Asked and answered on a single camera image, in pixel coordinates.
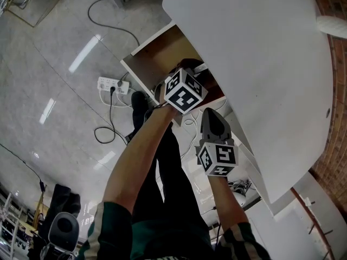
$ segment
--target black and white cube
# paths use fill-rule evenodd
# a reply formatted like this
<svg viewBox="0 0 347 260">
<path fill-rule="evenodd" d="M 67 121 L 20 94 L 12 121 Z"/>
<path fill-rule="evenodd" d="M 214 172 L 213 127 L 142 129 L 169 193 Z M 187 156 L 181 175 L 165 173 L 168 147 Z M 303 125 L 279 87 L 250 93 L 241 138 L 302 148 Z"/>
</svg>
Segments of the black and white cube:
<svg viewBox="0 0 347 260">
<path fill-rule="evenodd" d="M 198 105 L 207 95 L 207 90 L 190 76 L 183 68 L 173 77 L 165 80 L 164 100 L 182 114 Z"/>
<path fill-rule="evenodd" d="M 227 176 L 239 164 L 238 147 L 205 142 L 198 158 L 208 176 Z"/>
</svg>

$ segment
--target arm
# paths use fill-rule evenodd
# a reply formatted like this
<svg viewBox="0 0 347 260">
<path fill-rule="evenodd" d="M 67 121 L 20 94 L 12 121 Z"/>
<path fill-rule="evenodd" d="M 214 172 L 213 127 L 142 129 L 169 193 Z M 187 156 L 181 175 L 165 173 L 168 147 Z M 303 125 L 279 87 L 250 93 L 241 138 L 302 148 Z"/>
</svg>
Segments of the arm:
<svg viewBox="0 0 347 260">
<path fill-rule="evenodd" d="M 175 116 L 171 106 L 155 109 L 123 151 L 108 179 L 88 240 L 78 260 L 129 259 L 132 248 L 131 213 L 166 128 Z"/>
<path fill-rule="evenodd" d="M 208 179 L 223 231 L 227 231 L 238 223 L 248 223 L 248 218 L 230 190 L 226 179 L 217 176 L 209 176 Z"/>
<path fill-rule="evenodd" d="M 116 163 L 102 201 L 117 203 L 132 213 L 160 140 L 175 114 L 171 105 L 153 111 Z"/>
<path fill-rule="evenodd" d="M 224 234 L 216 252 L 220 259 L 270 260 L 267 251 L 256 242 L 248 218 L 224 177 L 209 176 L 217 213 Z"/>
</svg>

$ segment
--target wire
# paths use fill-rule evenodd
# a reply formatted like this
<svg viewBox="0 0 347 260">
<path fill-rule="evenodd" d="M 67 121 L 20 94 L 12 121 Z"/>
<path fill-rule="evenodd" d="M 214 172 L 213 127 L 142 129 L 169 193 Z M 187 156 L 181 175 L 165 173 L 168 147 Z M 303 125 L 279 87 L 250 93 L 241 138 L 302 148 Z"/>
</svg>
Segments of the wire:
<svg viewBox="0 0 347 260">
<path fill-rule="evenodd" d="M 210 211 L 216 210 L 216 209 L 217 209 L 217 207 L 214 206 L 212 209 L 206 211 L 205 213 L 200 214 L 200 216 L 202 216 L 202 215 L 204 215 L 204 214 L 206 214 L 206 213 L 208 213 L 208 212 L 210 212 Z"/>
<path fill-rule="evenodd" d="M 116 93 L 115 95 L 116 95 L 116 97 L 117 97 L 118 101 L 119 101 L 120 103 L 122 103 L 123 105 L 125 105 L 125 108 L 127 108 L 127 107 L 132 108 L 131 104 L 130 104 L 130 105 L 128 105 L 128 104 L 124 103 L 123 101 L 121 101 L 121 99 L 120 99 L 120 98 L 119 98 L 119 96 L 118 96 L 118 93 Z"/>
<path fill-rule="evenodd" d="M 216 246 L 215 246 L 215 251 L 216 251 L 216 248 L 217 248 L 217 245 L 218 245 L 218 238 L 219 238 L 219 231 L 221 229 L 221 223 L 219 223 L 219 226 L 218 226 L 218 230 L 217 230 L 217 241 L 216 241 Z"/>
<path fill-rule="evenodd" d="M 154 89 L 154 98 L 156 98 L 156 92 L 157 92 L 157 88 L 160 86 L 162 87 L 162 83 L 165 82 L 166 79 L 164 79 L 163 81 L 161 81 L 159 84 L 156 85 L 155 89 Z"/>
<path fill-rule="evenodd" d="M 234 190 L 236 190 L 238 187 L 243 188 L 245 195 L 248 192 L 248 190 L 256 191 L 256 189 L 251 188 L 252 182 L 250 180 L 247 180 L 246 182 L 244 182 L 243 180 L 237 180 L 237 181 L 240 181 L 240 182 L 237 184 L 236 187 L 235 187 L 235 185 L 236 185 L 235 182 L 232 182 L 233 185 L 230 186 L 230 187 L 233 187 Z"/>
<path fill-rule="evenodd" d="M 44 216 L 43 216 L 43 192 L 42 192 L 42 219 L 44 220 Z"/>
<path fill-rule="evenodd" d="M 195 140 L 196 140 L 196 138 L 197 138 L 197 136 L 198 136 L 197 119 L 198 119 L 199 116 L 200 116 L 200 112 L 198 113 L 196 119 L 194 118 L 193 114 L 190 114 L 190 115 L 191 115 L 191 118 L 192 118 L 192 119 L 186 119 L 186 120 L 184 121 L 184 125 L 190 126 L 190 125 L 193 125 L 193 124 L 194 124 L 194 125 L 195 125 L 195 129 L 196 129 L 196 132 L 195 132 L 194 138 L 193 138 L 193 139 L 191 140 L 191 142 L 190 142 L 190 145 L 189 145 L 188 150 L 187 150 L 185 153 L 183 153 L 183 154 L 181 155 L 181 161 L 182 161 L 183 158 L 189 153 L 189 151 L 191 150 L 191 148 L 192 148 L 192 146 L 193 146 L 193 144 L 194 144 L 194 142 L 195 142 Z"/>
<path fill-rule="evenodd" d="M 136 40 L 137 45 L 140 46 L 139 40 L 138 40 L 137 37 L 136 37 L 133 33 L 131 33 L 130 31 L 128 31 L 128 30 L 126 30 L 126 29 L 123 29 L 123 28 L 119 28 L 119 27 L 114 27 L 114 26 L 110 26 L 110 25 L 100 24 L 100 23 L 98 23 L 98 22 L 92 20 L 91 15 L 90 15 L 91 8 L 92 8 L 93 5 L 97 4 L 97 3 L 100 2 L 100 1 L 103 1 L 103 0 L 97 0 L 97 1 L 95 1 L 93 4 L 91 4 L 91 5 L 89 6 L 89 8 L 88 8 L 88 18 L 89 18 L 89 20 L 90 20 L 91 22 L 93 22 L 94 24 L 96 24 L 96 25 L 99 25 L 99 26 L 102 26 L 102 27 L 108 27 L 108 28 L 115 29 L 115 30 L 120 30 L 120 31 L 123 31 L 123 32 L 126 32 L 126 33 L 132 35 L 133 38 Z"/>
<path fill-rule="evenodd" d="M 29 167 L 27 165 L 27 163 L 22 159 L 20 158 L 19 156 L 17 156 L 15 153 L 13 153 L 11 150 L 9 150 L 8 148 L 6 148 L 5 146 L 3 146 L 2 144 L 0 144 L 3 148 L 5 148 L 8 152 L 10 152 L 12 155 L 16 156 L 20 161 L 22 161 L 28 168 L 30 168 L 35 174 L 36 176 L 39 178 L 40 182 L 42 182 L 40 176 L 38 176 L 38 174 L 36 173 L 36 171 L 34 171 L 31 167 Z"/>
<path fill-rule="evenodd" d="M 146 120 L 148 119 L 147 116 L 148 116 L 149 113 L 153 112 L 155 109 L 162 108 L 162 107 L 166 106 L 167 104 L 168 104 L 167 102 L 164 102 L 164 103 L 162 103 L 162 104 L 159 104 L 159 105 L 157 105 L 157 106 L 154 106 L 152 109 L 148 109 L 147 112 L 145 113 L 143 123 L 145 123 Z"/>
<path fill-rule="evenodd" d="M 100 126 L 100 127 L 96 128 L 96 129 L 94 130 L 94 136 L 95 136 L 96 140 L 97 140 L 99 143 L 101 143 L 101 144 L 109 144 L 110 142 L 113 142 L 113 141 L 114 141 L 115 135 L 118 135 L 118 136 L 122 139 L 122 141 L 125 143 L 125 145 L 127 145 L 127 143 L 126 143 L 126 141 L 125 141 L 125 137 L 122 136 L 120 133 L 118 133 L 118 132 L 115 130 L 114 124 L 113 124 L 113 122 L 112 122 L 112 118 L 111 118 L 112 94 L 111 94 L 111 104 L 110 104 L 109 106 L 110 106 L 110 122 L 111 122 L 112 128 L 109 128 L 109 127 L 107 127 L 107 126 Z M 99 130 L 99 129 L 108 129 L 108 130 L 112 131 L 112 132 L 113 132 L 113 138 L 112 138 L 112 140 L 110 140 L 110 141 L 100 141 L 100 140 L 98 139 L 98 137 L 97 137 L 97 130 Z"/>
<path fill-rule="evenodd" d="M 129 74 L 129 71 L 127 71 L 120 79 L 119 81 L 124 81 L 125 77 L 127 77 Z"/>
<path fill-rule="evenodd" d="M 121 103 L 123 103 L 125 106 L 118 106 L 118 105 L 107 104 L 107 103 L 102 99 L 102 97 L 101 97 L 101 91 L 99 91 L 99 96 L 100 96 L 101 102 L 102 102 L 103 104 L 105 104 L 106 106 L 111 106 L 111 107 L 114 107 L 114 108 L 128 108 L 128 107 L 131 107 L 131 105 L 127 105 L 127 104 L 123 103 L 123 101 L 121 101 L 121 100 L 118 98 L 118 94 L 117 94 L 117 93 L 116 93 L 117 99 L 118 99 Z"/>
</svg>

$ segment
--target speaker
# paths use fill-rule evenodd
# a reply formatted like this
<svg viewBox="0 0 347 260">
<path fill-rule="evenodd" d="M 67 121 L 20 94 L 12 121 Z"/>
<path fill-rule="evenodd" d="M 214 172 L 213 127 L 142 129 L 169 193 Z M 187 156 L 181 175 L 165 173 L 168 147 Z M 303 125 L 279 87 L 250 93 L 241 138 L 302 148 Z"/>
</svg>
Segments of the speaker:
<svg viewBox="0 0 347 260">
<path fill-rule="evenodd" d="M 79 232 L 77 219 L 68 212 L 60 212 L 52 222 L 48 239 L 54 246 L 73 251 L 77 245 Z"/>
</svg>

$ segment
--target power strip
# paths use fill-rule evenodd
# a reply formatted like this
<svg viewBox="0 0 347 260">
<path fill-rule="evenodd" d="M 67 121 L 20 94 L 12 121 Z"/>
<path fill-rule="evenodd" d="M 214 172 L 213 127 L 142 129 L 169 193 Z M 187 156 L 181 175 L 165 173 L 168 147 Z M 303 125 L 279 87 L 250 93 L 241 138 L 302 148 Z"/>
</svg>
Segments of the power strip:
<svg viewBox="0 0 347 260">
<path fill-rule="evenodd" d="M 113 87 L 115 87 L 116 93 L 127 94 L 129 91 L 130 83 L 127 81 L 122 81 L 121 86 L 118 87 L 118 85 L 117 85 L 118 82 L 119 82 L 119 80 L 117 80 L 117 79 L 99 77 L 98 90 L 104 90 L 106 92 L 109 92 L 110 88 L 113 86 Z"/>
</svg>

